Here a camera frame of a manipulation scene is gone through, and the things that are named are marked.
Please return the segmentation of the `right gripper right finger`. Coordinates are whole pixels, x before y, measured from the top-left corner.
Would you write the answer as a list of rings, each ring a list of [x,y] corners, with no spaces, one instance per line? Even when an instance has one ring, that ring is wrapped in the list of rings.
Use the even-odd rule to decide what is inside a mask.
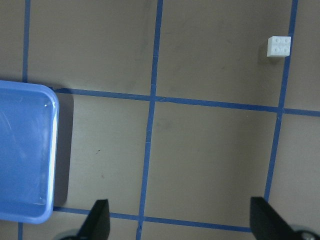
[[[250,198],[250,229],[256,240],[302,240],[263,197]]]

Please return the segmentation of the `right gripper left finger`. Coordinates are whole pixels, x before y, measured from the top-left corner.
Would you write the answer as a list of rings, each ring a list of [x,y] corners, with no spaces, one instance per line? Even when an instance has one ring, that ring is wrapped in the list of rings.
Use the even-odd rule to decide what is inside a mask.
[[[77,240],[107,240],[110,234],[110,211],[107,199],[96,200],[83,225],[76,234]]]

